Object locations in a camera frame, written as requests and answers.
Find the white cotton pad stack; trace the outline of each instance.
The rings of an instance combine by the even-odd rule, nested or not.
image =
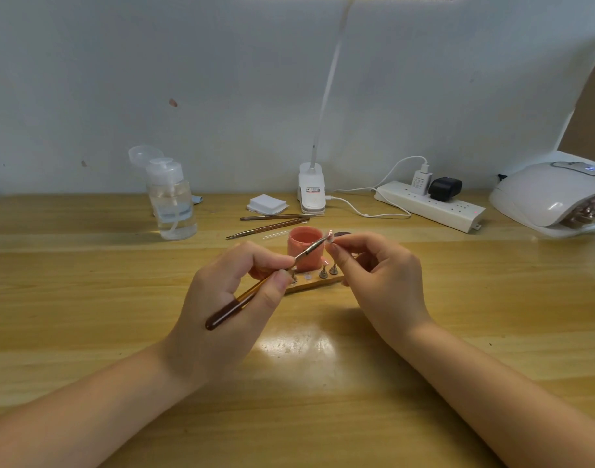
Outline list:
[[[278,200],[277,198],[263,194],[251,198],[250,203],[246,205],[246,208],[250,212],[257,212],[262,215],[275,215],[276,213],[282,212],[288,206],[289,205],[287,205],[284,200]]]

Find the forearm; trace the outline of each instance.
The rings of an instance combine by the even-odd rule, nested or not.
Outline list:
[[[510,467],[595,467],[595,420],[434,323],[395,349]]]
[[[0,417],[0,466],[93,468],[192,391],[155,344]]]

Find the desk lamp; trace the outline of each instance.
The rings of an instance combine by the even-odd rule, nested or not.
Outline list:
[[[324,173],[321,165],[317,164],[317,146],[319,144],[319,133],[321,133],[321,120],[324,117],[325,105],[328,102],[328,95],[333,84],[334,71],[339,60],[340,45],[343,40],[343,33],[348,21],[349,9],[354,0],[348,0],[340,19],[339,35],[336,48],[334,49],[333,61],[328,73],[328,80],[325,83],[324,98],[319,110],[319,123],[315,131],[315,138],[312,143],[312,153],[310,162],[305,162],[299,167],[297,198],[302,206],[304,213],[323,213],[325,212],[325,182]]]

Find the white power strip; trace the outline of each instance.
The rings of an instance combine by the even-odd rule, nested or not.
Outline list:
[[[459,229],[464,233],[468,233],[472,228],[481,228],[479,221],[485,208],[455,198],[448,202],[441,202],[430,198],[429,195],[417,195],[412,190],[408,184],[393,181],[378,187],[375,198],[384,203],[392,202],[408,212]]]

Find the wood grain surface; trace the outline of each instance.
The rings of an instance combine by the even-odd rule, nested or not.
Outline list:
[[[294,194],[274,196],[298,212]],[[488,206],[486,196],[463,199]],[[199,232],[178,242],[159,237],[143,195],[0,198],[0,412],[164,336],[192,275],[248,226],[238,217],[249,198],[205,196]],[[351,202],[390,211],[370,195]],[[419,216],[361,218],[342,203],[310,225],[410,248],[437,322],[595,417],[595,235],[548,239],[491,208],[471,235]],[[286,235],[249,238],[286,252]],[[286,296],[239,370],[104,464],[233,465],[500,464],[337,284]]]

